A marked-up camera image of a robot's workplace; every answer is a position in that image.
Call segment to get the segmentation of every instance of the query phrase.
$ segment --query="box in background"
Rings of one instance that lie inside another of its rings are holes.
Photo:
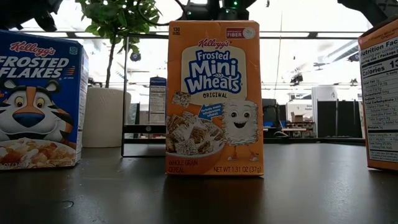
[[[294,112],[290,113],[292,115],[292,122],[303,122],[302,114],[294,114]]]
[[[88,57],[75,41],[0,31],[0,170],[74,166]]]
[[[398,170],[398,17],[358,38],[368,167]]]
[[[262,175],[259,25],[170,23],[166,170]]]

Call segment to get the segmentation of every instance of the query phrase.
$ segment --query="cartoon mini wheat character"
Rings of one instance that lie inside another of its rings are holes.
[[[259,139],[257,111],[258,105],[247,100],[231,100],[223,103],[224,140],[230,146],[234,146],[234,153],[228,157],[229,161],[238,159],[236,146],[243,145],[246,145],[251,153],[250,161],[258,161],[249,147],[249,144]]]

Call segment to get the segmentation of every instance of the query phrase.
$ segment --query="ceiling light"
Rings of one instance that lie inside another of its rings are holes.
[[[98,37],[98,36],[95,36],[95,35],[93,35],[91,33],[87,33],[87,32],[77,32],[77,33],[75,33],[75,35],[77,37]]]
[[[26,34],[40,35],[44,37],[68,37],[64,32],[26,32]]]
[[[260,37],[308,37],[308,32],[260,32]]]
[[[352,37],[352,38],[357,38],[360,35],[362,35],[363,32],[349,32],[349,33],[345,33],[345,32],[320,32],[318,33],[318,37],[332,37],[332,38],[347,38],[347,37]]]

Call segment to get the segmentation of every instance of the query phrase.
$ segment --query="white pot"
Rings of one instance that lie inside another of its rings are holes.
[[[126,93],[126,118],[131,94]],[[120,147],[123,128],[123,91],[112,88],[88,88],[83,147]]]

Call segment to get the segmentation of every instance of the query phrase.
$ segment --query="plant stem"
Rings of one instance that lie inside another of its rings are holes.
[[[113,61],[113,52],[114,52],[114,47],[116,45],[116,34],[117,32],[113,33],[113,40],[112,40],[112,45],[111,45],[111,52],[109,53],[109,62],[108,62],[108,68],[106,69],[106,82],[105,82],[105,88],[109,88],[109,81],[111,79],[111,67],[112,67],[112,61]]]

